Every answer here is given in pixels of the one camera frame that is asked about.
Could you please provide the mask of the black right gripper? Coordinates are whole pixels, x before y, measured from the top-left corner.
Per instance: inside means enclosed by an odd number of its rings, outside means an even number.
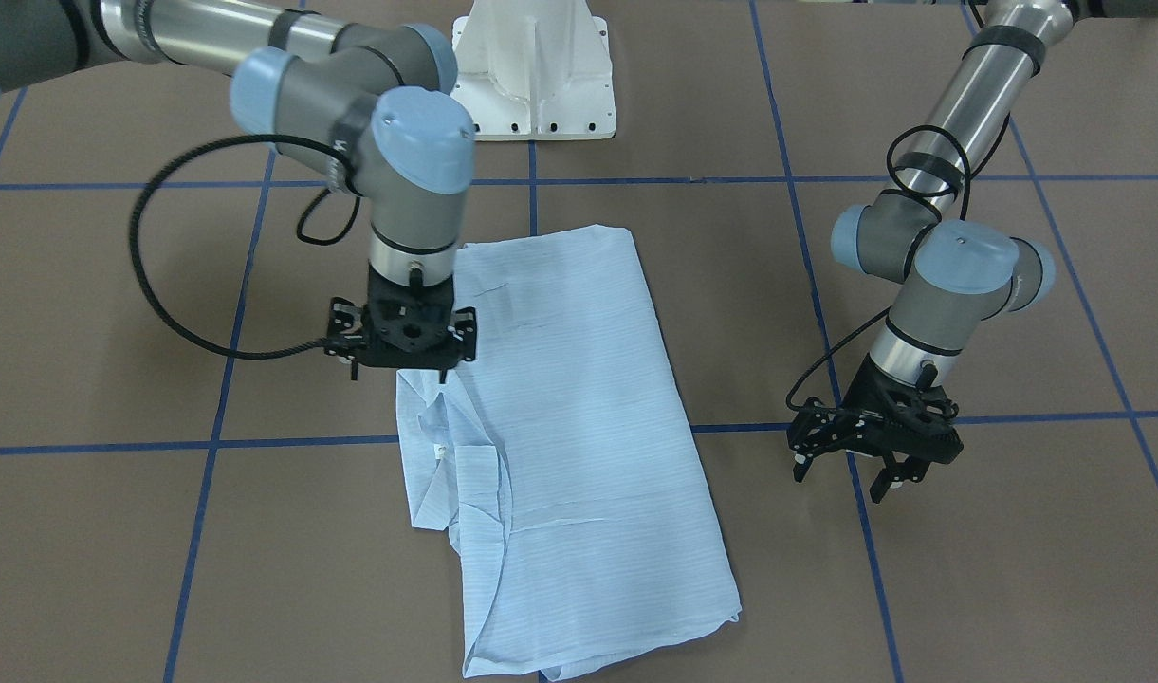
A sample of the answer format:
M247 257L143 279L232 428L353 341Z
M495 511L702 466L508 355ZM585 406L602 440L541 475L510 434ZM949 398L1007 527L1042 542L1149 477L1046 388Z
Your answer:
M349 379L360 365L396 369L435 369L445 385L449 370L476 360L475 308L453 308L454 280L423 285L411 276L406 286L369 269L367 299L357 306L334 298L328 313L324 353L349 361Z

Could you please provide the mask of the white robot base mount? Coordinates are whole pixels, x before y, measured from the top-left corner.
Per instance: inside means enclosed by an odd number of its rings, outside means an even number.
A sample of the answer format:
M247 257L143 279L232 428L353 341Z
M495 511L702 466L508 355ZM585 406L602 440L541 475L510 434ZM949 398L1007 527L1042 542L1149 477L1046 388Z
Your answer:
M481 142L601 141L618 119L608 23L586 1L475 1L450 25L452 96Z

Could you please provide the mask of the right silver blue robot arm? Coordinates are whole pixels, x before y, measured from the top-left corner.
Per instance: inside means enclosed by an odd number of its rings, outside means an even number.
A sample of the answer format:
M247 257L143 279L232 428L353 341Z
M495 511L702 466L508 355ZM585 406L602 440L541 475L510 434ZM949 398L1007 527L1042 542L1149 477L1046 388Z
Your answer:
M435 369L476 358L474 308L454 308L454 255L476 128L452 96L459 65L431 25L380 29L254 1L0 1L0 96L109 64L198 66L229 78L240 134L173 159L129 216L146 302L176 335L219 357L266 361L320 348L353 367ZM267 144L322 175L327 194L371 203L365 303L336 298L327 333L245 353L207 342L159 302L140 221L174 172L210 152Z

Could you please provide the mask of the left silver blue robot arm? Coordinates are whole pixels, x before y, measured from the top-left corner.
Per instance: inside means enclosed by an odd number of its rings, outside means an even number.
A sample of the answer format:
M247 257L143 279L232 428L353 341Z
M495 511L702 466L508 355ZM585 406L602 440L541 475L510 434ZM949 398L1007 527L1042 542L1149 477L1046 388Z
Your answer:
M881 461L871 501L955 461L959 405L946 380L979 324L1046 298L1057 276L1051 252L969 220L974 181L1011 125L1026 85L1048 52L1090 19L1158 19L1158 1L985 1L946 90L925 122L887 148L886 186L868 206L833 225L834 258L896 284L894 303L873 315L879 332L843 399L796 402L787 427L792 475L802 483L822 455L853 451Z

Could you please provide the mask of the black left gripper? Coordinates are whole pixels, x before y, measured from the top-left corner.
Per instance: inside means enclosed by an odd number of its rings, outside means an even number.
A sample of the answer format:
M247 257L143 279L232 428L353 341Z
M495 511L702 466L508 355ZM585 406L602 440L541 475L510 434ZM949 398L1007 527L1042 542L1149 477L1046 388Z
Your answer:
M870 484L871 502L881 504L892 489L910 479L907 458L948 464L962 451L957 433L959 406L939 384L940 369L924 361L913 384L892 379L871 358L857 368L846 397L837 407L809 397L796 407L787 428L794 450L794 480L802 483L809 457L829 451L857 451L882 461L882 471Z

